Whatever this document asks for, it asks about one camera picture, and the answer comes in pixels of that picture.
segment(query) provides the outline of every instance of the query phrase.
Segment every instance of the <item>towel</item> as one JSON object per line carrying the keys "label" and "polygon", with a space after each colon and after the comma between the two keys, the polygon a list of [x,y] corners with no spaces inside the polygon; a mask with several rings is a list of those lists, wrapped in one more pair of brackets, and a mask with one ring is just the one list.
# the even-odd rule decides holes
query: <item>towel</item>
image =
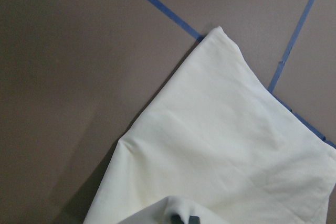
{"label": "towel", "polygon": [[335,181],[336,150],[218,27],[119,139],[84,223],[325,223]]}

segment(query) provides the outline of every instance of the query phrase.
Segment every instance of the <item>white cloth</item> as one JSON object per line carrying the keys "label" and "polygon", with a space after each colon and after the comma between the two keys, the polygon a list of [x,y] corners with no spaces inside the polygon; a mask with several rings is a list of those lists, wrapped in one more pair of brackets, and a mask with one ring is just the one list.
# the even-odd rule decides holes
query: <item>white cloth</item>
{"label": "white cloth", "polygon": [[335,149],[218,27],[120,138],[85,223],[325,223],[335,181]]}

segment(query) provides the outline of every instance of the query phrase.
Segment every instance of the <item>floor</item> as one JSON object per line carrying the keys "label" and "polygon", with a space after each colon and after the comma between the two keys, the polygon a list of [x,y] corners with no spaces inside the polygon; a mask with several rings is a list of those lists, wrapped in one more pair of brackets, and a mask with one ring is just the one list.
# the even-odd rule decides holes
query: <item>floor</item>
{"label": "floor", "polygon": [[[222,26],[267,88],[308,0],[159,0]],[[117,139],[198,44],[148,0],[1,0],[1,223],[81,223]],[[336,0],[315,0],[273,94],[336,142]],[[327,223],[336,223],[336,192]]]}

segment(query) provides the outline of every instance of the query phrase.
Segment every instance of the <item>folded cloth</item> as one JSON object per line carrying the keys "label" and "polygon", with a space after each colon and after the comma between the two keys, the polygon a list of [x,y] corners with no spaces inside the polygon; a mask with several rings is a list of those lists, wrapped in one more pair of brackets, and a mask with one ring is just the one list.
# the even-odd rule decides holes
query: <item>folded cloth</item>
{"label": "folded cloth", "polygon": [[325,223],[336,150],[218,27],[119,139],[85,223]]}

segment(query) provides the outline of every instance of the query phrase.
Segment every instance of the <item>cloth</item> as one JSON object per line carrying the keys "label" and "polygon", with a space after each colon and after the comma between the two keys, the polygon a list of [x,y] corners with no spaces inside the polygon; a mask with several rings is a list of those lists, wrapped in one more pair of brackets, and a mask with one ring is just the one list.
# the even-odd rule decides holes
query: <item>cloth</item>
{"label": "cloth", "polygon": [[119,139],[89,223],[325,223],[336,150],[218,27]]}

